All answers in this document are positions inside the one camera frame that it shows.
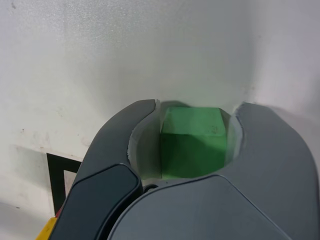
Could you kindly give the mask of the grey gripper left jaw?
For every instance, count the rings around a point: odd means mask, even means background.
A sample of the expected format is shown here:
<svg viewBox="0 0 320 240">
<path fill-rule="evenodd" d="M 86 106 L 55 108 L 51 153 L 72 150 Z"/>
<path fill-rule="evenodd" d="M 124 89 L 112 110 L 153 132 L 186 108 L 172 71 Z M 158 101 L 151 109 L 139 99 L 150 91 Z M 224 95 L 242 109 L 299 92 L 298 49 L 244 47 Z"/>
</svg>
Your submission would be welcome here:
<svg viewBox="0 0 320 240">
<path fill-rule="evenodd" d="M 121 213 L 144 193 L 129 160 L 144 130 L 159 120 L 160 102 L 136 101 L 97 132 L 62 206 L 51 240 L 106 240 Z"/>
</svg>

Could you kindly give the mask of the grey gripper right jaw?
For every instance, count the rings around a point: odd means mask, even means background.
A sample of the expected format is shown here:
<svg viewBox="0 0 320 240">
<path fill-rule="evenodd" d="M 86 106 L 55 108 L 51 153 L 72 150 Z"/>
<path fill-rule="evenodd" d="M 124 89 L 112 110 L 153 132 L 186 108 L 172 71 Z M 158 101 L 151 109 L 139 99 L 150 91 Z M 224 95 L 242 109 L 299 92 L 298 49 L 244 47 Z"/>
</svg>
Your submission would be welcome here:
<svg viewBox="0 0 320 240">
<path fill-rule="evenodd" d="M 243 103 L 227 165 L 143 194 L 106 240 L 317 240 L 319 178 L 302 137 L 270 108 Z"/>
</svg>

